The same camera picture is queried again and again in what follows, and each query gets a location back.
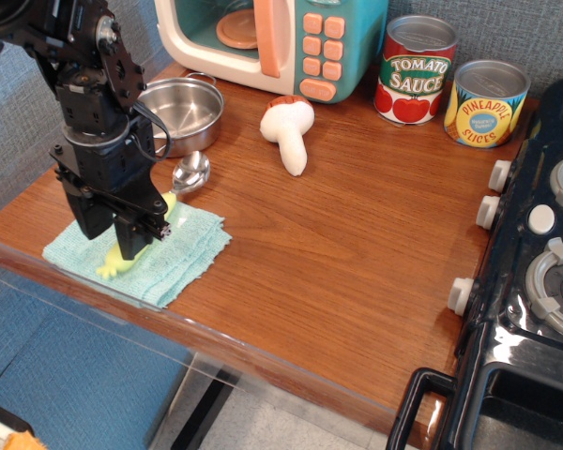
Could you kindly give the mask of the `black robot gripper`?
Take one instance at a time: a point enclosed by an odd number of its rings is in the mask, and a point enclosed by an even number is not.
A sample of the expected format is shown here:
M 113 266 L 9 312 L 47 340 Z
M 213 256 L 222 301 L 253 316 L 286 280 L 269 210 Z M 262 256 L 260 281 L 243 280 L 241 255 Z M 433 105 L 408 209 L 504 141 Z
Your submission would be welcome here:
M 168 206 L 152 181 L 150 126 L 124 126 L 93 135 L 63 127 L 65 142 L 50 150 L 56 177 L 84 236 L 93 240 L 115 227 L 124 261 L 132 261 L 170 225 Z

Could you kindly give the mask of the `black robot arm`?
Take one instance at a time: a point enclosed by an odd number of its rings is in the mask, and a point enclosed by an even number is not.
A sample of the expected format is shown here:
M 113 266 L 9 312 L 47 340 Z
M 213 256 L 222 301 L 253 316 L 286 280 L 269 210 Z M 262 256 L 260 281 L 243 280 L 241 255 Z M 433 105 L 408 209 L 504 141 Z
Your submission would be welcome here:
M 0 52 L 13 44 L 36 61 L 60 105 L 65 144 L 50 154 L 88 239 L 114 228 L 131 261 L 169 232 L 168 206 L 151 181 L 169 151 L 162 121 L 139 99 L 144 69 L 126 50 L 105 1 L 0 1 Z

